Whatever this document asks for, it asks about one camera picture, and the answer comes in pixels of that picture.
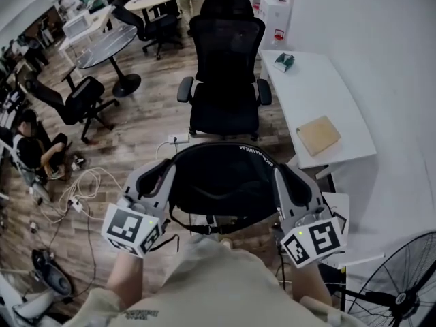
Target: brown notebook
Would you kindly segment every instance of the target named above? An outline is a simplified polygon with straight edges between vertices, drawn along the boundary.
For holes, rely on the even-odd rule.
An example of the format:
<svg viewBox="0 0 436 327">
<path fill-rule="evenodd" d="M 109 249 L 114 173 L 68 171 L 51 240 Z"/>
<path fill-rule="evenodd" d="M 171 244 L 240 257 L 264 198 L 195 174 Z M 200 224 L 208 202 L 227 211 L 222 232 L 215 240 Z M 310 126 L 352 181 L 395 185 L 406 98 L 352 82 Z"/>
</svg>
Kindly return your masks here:
<svg viewBox="0 0 436 327">
<path fill-rule="evenodd" d="M 315 156 L 341 139 L 341 135 L 327 116 L 306 123 L 297 128 L 298 137 L 310 156 Z"/>
</svg>

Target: black shirt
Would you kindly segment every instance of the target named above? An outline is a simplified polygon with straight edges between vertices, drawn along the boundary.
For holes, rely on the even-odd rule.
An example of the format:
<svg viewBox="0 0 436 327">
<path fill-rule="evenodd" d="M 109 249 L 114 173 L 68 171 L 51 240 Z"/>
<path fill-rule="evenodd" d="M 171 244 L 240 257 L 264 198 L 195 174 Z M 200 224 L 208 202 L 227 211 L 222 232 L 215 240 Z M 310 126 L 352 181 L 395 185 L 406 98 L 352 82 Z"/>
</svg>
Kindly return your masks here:
<svg viewBox="0 0 436 327">
<path fill-rule="evenodd" d="M 43 151 L 36 138 L 23 137 L 17 144 L 17 155 L 28 168 L 41 167 Z"/>
</svg>

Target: electric fan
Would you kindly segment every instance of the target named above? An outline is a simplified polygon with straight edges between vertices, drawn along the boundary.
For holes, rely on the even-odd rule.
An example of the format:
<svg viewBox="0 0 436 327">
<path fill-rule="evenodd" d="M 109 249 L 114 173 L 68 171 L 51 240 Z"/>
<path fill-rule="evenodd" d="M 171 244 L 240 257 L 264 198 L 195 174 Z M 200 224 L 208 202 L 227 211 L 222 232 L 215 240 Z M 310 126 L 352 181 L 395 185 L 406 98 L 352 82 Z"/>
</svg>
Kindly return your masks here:
<svg viewBox="0 0 436 327">
<path fill-rule="evenodd" d="M 353 296 L 348 313 L 369 327 L 424 327 L 436 313 L 436 232 L 419 236 L 389 257 Z"/>
</svg>

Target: wooden floor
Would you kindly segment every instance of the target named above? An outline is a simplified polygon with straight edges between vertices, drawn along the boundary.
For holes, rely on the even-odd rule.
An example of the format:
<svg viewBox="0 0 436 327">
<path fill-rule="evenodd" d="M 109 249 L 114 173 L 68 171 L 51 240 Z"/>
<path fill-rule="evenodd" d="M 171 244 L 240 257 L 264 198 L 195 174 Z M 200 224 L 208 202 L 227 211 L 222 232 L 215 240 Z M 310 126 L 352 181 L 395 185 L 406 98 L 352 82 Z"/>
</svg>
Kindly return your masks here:
<svg viewBox="0 0 436 327">
<path fill-rule="evenodd" d="M 196 51 L 192 39 L 183 38 L 184 49 L 174 49 L 167 46 L 162 52 L 162 59 L 156 61 L 152 50 L 148 54 L 142 52 L 143 42 L 134 40 L 126 49 L 122 50 L 116 60 L 124 74 L 137 73 L 142 82 L 139 89 L 129 97 L 121 100 L 118 108 L 112 106 L 103 113 L 103 118 L 115 125 L 108 131 L 93 123 L 88 132 L 91 140 L 85 145 L 80 140 L 83 126 L 81 124 L 66 126 L 59 115 L 51 107 L 30 97 L 32 107 L 37 112 L 49 136 L 54 138 L 59 132 L 65 133 L 73 142 L 69 156 L 75 151 L 86 159 L 84 168 L 100 166 L 112 173 L 117 181 L 123 185 L 127 175 L 138 166 L 153 161 L 155 149 L 169 134 L 187 132 L 189 125 L 190 105 L 178 103 L 176 93 L 178 84 L 185 76 L 196 74 Z M 79 49 L 70 49 L 69 53 L 79 53 Z M 55 48 L 46 51 L 50 65 L 45 67 L 39 79 L 49 87 L 60 92 L 64 98 L 69 94 L 67 83 L 60 83 L 63 72 L 69 66 L 59 56 Z M 104 99 L 112 99 L 112 86 L 117 80 L 116 73 L 111 64 L 104 64 L 87 71 L 96 77 L 106 88 Z M 256 75 L 260 73 L 260 62 L 256 63 Z M 287 130 L 286 122 L 277 97 L 272 99 L 271 106 L 260 107 L 260 139 L 256 143 L 277 161 L 288 161 L 294 155 L 292 141 Z M 248 138 L 240 141 L 250 142 Z M 159 157 L 170 157 L 174 154 L 174 146 L 163 147 Z M 314 175 L 316 170 L 309 171 Z M 74 172 L 68 183 L 50 182 L 57 204 L 62 192 L 79 176 Z M 56 219 L 58 215 L 48 206 L 37 206 L 29 189 L 25 186 L 17 171 L 13 170 L 8 162 L 1 168 L 1 188 L 10 195 L 9 202 L 3 202 L 2 218 L 6 229 L 0 237 L 0 265 L 4 268 L 32 269 L 31 250 L 48 246 L 55 234 L 56 225 L 50 224 L 42 216 L 42 211 Z M 91 180 L 82 185 L 83 192 L 91 191 Z M 326 182 L 320 185 L 323 191 L 329 191 Z M 113 180 L 102 175 L 102 184 L 97 197 L 89 200 L 91 212 L 94 217 L 104 217 L 108 202 L 116 202 L 119 190 Z M 179 213 L 181 219 L 187 219 Z M 40 227 L 38 234 L 29 231 L 29 223 L 34 221 Z M 251 226 L 245 231 L 234 233 L 231 237 L 235 247 L 246 249 L 259 256 L 274 272 L 279 266 L 279 257 L 275 248 L 269 225 L 274 219 Z M 116 252 L 100 236 L 100 221 L 90 221 L 91 242 L 97 264 L 97 275 L 92 287 L 103 286 L 112 269 Z M 189 232 L 179 225 L 171 223 L 168 227 L 169 238 L 172 234 L 179 234 L 181 247 L 189 238 Z M 57 237 L 51 244 L 55 252 L 56 261 L 67 272 L 76 287 L 81 292 L 88 286 L 93 277 L 93 260 L 87 236 L 87 217 L 74 210 L 70 211 L 62 221 Z M 159 251 L 147 254 L 144 259 L 144 295 L 155 293 L 161 285 L 165 271 L 176 251 L 176 244 L 170 243 Z M 18 280 L 17 285 L 26 290 L 25 283 Z M 88 292 L 74 299 L 68 305 L 59 303 L 56 309 L 66 314 L 74 314 L 84 302 Z"/>
</svg>

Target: table base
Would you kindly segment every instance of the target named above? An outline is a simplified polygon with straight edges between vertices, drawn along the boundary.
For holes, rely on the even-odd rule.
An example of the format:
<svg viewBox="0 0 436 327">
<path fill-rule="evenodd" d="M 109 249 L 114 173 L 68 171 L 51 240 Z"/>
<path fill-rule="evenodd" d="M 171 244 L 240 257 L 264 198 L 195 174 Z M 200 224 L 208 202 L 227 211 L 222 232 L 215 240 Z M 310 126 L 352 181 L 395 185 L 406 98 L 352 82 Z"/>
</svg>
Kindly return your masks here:
<svg viewBox="0 0 436 327">
<path fill-rule="evenodd" d="M 140 84 L 141 84 L 141 77 L 139 75 L 137 74 L 124 75 L 122 79 L 118 80 L 115 83 L 112 92 L 114 94 L 114 97 L 116 98 L 126 97 L 129 94 L 135 92 Z"/>
</svg>

